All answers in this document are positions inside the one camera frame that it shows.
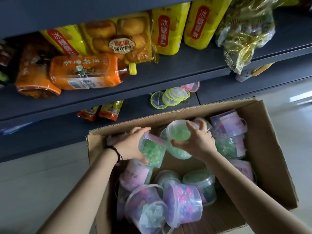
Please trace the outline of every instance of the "yellow snack bag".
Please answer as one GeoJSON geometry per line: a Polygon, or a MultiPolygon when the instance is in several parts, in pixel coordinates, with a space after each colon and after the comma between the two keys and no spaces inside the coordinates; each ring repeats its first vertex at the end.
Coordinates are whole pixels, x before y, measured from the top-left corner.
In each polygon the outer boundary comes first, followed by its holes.
{"type": "Polygon", "coordinates": [[[206,48],[231,1],[193,1],[184,31],[185,44],[199,50],[206,48]]]}
{"type": "Polygon", "coordinates": [[[174,55],[179,51],[190,2],[152,10],[152,40],[157,53],[174,55]]]}
{"type": "Polygon", "coordinates": [[[111,53],[127,64],[154,59],[147,12],[81,23],[81,28],[94,53],[111,53]]]}
{"type": "Polygon", "coordinates": [[[50,30],[43,30],[40,33],[56,49],[68,56],[84,56],[91,53],[88,45],[83,40],[78,25],[67,25],[50,30]]]}

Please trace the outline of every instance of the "clear plastic bag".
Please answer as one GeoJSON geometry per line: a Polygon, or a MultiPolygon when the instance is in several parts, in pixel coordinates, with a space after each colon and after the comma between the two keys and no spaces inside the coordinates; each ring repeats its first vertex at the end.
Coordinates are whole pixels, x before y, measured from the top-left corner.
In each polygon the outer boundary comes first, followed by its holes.
{"type": "Polygon", "coordinates": [[[240,74],[275,34],[272,5],[278,0],[233,0],[217,31],[216,44],[224,47],[227,65],[240,74]]]}

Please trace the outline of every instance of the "white tile floor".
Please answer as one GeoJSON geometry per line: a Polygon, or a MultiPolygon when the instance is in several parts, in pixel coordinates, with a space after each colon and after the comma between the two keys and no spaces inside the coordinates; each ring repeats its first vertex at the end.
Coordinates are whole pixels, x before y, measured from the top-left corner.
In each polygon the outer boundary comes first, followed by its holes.
{"type": "MultiPolygon", "coordinates": [[[[298,193],[299,208],[293,213],[311,225],[312,97],[290,103],[291,97],[310,90],[312,82],[305,82],[259,99],[268,108],[298,193]]],[[[87,168],[86,142],[0,163],[0,233],[34,233],[87,168]]],[[[252,231],[246,227],[231,232],[236,233],[252,231]]]]}

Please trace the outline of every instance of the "neon yellow lid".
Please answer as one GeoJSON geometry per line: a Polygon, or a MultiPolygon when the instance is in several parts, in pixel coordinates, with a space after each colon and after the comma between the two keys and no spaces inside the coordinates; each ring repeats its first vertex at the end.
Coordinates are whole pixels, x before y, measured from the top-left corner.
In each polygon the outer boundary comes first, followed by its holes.
{"type": "Polygon", "coordinates": [[[135,63],[130,63],[129,64],[129,73],[131,75],[136,74],[136,64],[135,63]]]}

